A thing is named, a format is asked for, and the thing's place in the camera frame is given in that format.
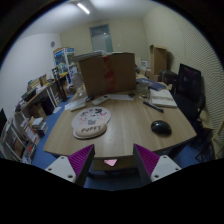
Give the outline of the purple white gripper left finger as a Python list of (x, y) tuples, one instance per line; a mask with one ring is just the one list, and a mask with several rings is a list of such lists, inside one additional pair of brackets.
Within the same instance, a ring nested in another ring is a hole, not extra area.
[(91, 144), (70, 156), (60, 156), (46, 171), (83, 187), (94, 155), (95, 147)]

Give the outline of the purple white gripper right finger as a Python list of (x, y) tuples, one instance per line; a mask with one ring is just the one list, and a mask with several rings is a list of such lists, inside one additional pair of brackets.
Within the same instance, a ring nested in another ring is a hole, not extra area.
[(133, 145), (133, 156), (144, 185), (180, 170), (180, 167), (169, 156), (159, 156), (138, 144)]

